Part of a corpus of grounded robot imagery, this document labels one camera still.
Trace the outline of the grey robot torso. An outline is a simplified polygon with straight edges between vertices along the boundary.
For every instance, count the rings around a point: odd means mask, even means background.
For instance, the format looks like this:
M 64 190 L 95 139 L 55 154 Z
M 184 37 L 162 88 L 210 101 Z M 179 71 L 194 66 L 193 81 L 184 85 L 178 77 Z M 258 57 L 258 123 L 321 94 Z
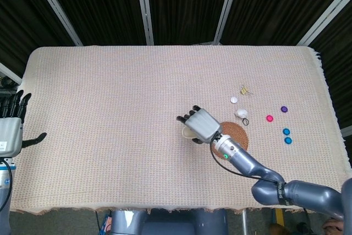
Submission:
M 114 210 L 109 235 L 228 235 L 224 209 Z

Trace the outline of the blue printed package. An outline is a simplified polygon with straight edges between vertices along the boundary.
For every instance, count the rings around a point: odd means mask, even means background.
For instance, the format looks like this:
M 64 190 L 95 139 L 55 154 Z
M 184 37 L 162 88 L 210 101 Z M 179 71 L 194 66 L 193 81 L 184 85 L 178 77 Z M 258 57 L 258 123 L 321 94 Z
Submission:
M 105 216 L 98 235 L 111 235 L 112 228 L 112 214 L 109 213 Z

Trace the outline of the brown shoe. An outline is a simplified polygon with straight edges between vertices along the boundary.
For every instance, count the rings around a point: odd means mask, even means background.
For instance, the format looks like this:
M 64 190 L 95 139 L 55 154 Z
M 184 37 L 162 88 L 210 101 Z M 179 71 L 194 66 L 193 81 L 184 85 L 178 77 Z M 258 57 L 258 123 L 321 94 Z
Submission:
M 269 233 L 269 235 L 291 235 L 291 231 L 278 223 L 270 224 Z

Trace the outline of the white cup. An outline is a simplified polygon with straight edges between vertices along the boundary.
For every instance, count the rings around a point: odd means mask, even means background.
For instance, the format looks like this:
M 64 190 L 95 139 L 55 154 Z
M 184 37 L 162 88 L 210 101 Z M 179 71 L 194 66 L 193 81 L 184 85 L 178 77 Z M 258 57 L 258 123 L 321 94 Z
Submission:
M 197 139 L 198 136 L 187 126 L 185 126 L 182 131 L 182 136 L 186 139 Z

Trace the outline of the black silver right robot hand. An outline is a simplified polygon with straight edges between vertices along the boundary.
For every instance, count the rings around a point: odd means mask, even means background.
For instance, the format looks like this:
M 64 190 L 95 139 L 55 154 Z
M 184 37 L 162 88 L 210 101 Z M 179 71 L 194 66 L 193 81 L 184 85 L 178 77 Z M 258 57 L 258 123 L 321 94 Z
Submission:
M 209 144 L 215 135 L 222 133 L 221 124 L 198 105 L 194 105 L 189 114 L 177 116 L 176 120 L 183 123 L 195 134 L 191 139 L 196 144 Z

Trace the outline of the brown woven round coaster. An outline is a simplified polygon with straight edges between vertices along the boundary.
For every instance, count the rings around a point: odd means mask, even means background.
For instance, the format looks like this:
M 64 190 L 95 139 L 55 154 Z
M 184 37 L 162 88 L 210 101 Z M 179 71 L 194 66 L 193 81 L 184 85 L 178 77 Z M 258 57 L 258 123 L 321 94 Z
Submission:
M 248 150 L 249 139 L 246 131 L 239 124 L 234 122 L 221 123 L 222 134 L 229 135 L 244 150 Z

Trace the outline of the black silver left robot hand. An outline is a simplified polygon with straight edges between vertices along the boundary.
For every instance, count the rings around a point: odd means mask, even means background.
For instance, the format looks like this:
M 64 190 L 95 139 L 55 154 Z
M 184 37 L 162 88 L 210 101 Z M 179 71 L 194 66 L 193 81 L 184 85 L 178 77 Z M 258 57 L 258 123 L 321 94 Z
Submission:
M 47 136 L 23 140 L 23 127 L 31 94 L 20 90 L 10 97 L 0 99 L 0 158 L 14 158 L 21 150 L 39 144 Z

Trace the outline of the beige woven tablecloth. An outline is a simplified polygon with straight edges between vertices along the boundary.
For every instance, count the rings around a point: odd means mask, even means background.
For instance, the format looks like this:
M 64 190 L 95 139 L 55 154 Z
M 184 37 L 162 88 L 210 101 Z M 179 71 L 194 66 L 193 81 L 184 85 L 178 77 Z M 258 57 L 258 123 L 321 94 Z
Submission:
M 308 47 L 41 47 L 20 88 L 32 94 L 24 138 L 47 136 L 15 158 L 12 211 L 259 207 L 254 180 L 181 135 L 176 117 L 194 105 L 237 124 L 235 111 L 247 110 L 248 152 L 286 181 L 339 190 L 352 177 L 321 61 Z

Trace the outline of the silver frame post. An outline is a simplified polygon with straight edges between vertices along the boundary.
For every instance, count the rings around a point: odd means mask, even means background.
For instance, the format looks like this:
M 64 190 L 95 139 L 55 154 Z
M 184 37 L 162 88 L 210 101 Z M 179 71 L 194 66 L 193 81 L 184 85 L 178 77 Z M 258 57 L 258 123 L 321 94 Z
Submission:
M 66 15 L 64 9 L 62 8 L 60 2 L 58 0 L 46 0 L 50 7 L 52 8 L 54 14 L 64 27 L 65 31 L 73 41 L 75 46 L 83 46 L 83 42 L 81 41 L 80 37 L 76 33 L 71 21 L 69 20 L 68 16 Z
M 12 81 L 16 82 L 18 85 L 20 85 L 22 82 L 22 78 L 20 76 L 16 75 L 13 71 L 11 71 L 8 67 L 6 67 L 2 63 L 0 63 L 0 73 L 2 73 L 4 76 L 9 77 Z
M 309 46 L 350 1 L 351 0 L 333 0 L 296 45 Z
M 150 2 L 149 0 L 139 0 L 139 3 L 141 9 L 142 22 L 144 26 L 146 44 L 148 46 L 153 46 L 155 43 L 153 39 Z
M 230 12 L 231 7 L 232 7 L 232 3 L 233 3 L 233 0 L 224 0 L 224 2 L 223 2 L 222 11 L 221 11 L 221 14 L 220 14 L 220 17 L 219 17 L 217 29 L 216 29 L 216 32 L 215 32 L 215 35 L 214 35 L 214 39 L 213 39 L 213 42 L 212 42 L 213 45 L 219 45 L 220 44 L 220 40 L 221 40 L 225 25 L 226 25 L 226 22 L 227 22 L 227 19 L 228 19 L 229 12 Z

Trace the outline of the silver table leg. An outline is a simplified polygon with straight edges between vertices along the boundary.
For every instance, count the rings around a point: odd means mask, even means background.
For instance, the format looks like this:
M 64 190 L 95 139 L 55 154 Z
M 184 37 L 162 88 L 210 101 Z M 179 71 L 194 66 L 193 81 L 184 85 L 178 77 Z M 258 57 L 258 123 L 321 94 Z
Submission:
M 243 235 L 248 235 L 247 212 L 246 212 L 246 209 L 243 209 L 242 212 L 241 212 L 241 222 L 242 222 Z

